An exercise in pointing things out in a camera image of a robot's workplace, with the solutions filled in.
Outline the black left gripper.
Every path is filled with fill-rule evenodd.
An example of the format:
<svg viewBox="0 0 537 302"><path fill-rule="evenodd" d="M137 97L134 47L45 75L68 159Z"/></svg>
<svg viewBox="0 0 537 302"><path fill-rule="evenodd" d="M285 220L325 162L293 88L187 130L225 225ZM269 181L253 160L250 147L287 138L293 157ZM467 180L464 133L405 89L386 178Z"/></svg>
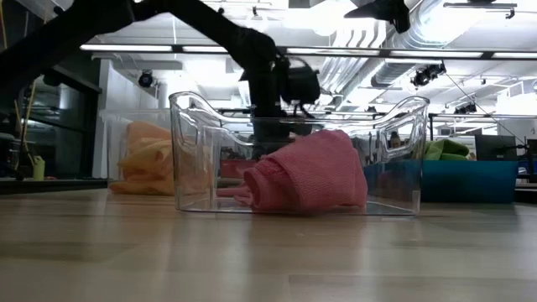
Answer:
<svg viewBox="0 0 537 302"><path fill-rule="evenodd" d="M278 142L289 136L289 128L279 122L286 113L279 105L276 76L271 72L252 72L248 75L253 106L253 131L257 142Z"/></svg>

